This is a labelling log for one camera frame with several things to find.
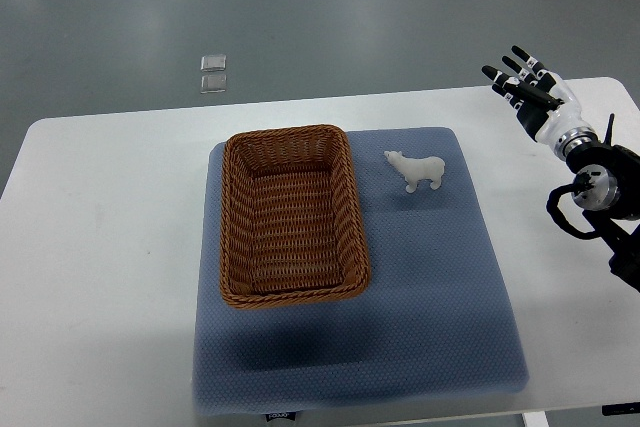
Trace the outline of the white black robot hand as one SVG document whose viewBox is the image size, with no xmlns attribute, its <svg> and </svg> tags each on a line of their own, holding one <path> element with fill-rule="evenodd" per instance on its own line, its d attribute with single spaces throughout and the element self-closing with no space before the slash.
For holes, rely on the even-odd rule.
<svg viewBox="0 0 640 427">
<path fill-rule="evenodd" d="M 564 79 L 539 59 L 514 45 L 502 58 L 506 72 L 485 65 L 482 73 L 492 90 L 515 110 L 516 119 L 537 143 L 566 160 L 570 144 L 594 142 L 594 129 L 582 118 L 582 106 Z"/>
</svg>

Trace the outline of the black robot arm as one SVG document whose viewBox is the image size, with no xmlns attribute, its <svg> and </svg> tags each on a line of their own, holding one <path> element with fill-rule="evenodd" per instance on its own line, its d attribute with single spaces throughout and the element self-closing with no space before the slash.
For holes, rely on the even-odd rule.
<svg viewBox="0 0 640 427">
<path fill-rule="evenodd" d="M 613 252 L 608 261 L 610 272 L 623 282 L 639 288 L 639 230 L 629 233 L 619 220 L 639 220 L 639 155 L 612 143 L 615 115 L 610 114 L 603 140 L 588 127 L 563 134 L 554 152 L 575 174 L 573 181 L 552 190 L 546 210 L 554 223 L 580 240 L 600 238 Z M 581 231 L 566 219 L 559 207 L 568 194 L 582 209 L 592 226 Z"/>
</svg>

